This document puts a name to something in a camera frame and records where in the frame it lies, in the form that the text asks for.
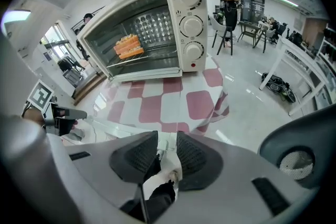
floor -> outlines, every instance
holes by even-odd
[[[237,37],[240,35],[239,27],[235,29],[234,34]],[[230,48],[222,48],[217,56],[221,39],[217,38],[214,48],[211,48],[214,36],[215,32],[209,26],[208,53],[217,60],[223,71],[225,86],[228,91],[230,113],[227,118],[209,125],[206,132],[207,137],[257,152],[261,142],[269,133],[293,119],[314,111],[314,104],[311,101],[301,111],[289,116],[288,112],[291,109],[291,104],[281,100],[280,96],[267,88],[262,91],[259,90],[262,73],[270,69],[276,58],[275,45],[267,43],[266,51],[263,53],[263,42],[252,49],[252,39],[245,36],[239,42],[234,40],[232,56],[230,55]],[[299,100],[309,90],[305,84],[300,88],[296,87],[300,77],[283,62],[280,63],[275,74],[290,84]],[[77,105],[77,109],[85,110],[88,115],[93,115],[93,104],[99,95],[99,88],[98,86],[90,92]],[[93,128],[84,121],[79,121],[78,128],[86,134],[82,140],[83,143],[113,139],[105,132],[99,130],[94,132]]]

white toaster oven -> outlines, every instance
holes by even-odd
[[[130,81],[205,68],[206,0],[117,0],[78,35],[106,76]]]

checkered tablecloth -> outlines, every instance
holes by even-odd
[[[105,81],[95,102],[95,116],[142,129],[204,135],[210,122],[229,113],[223,81],[210,55],[204,71],[179,78]]]

black slot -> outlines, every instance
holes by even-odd
[[[83,152],[78,152],[78,153],[74,153],[74,154],[70,154],[69,157],[72,161],[75,161],[77,159],[82,159],[85,157],[91,156],[90,153],[83,151]]]
[[[289,203],[267,178],[256,178],[252,180],[252,184],[274,216],[289,207]]]

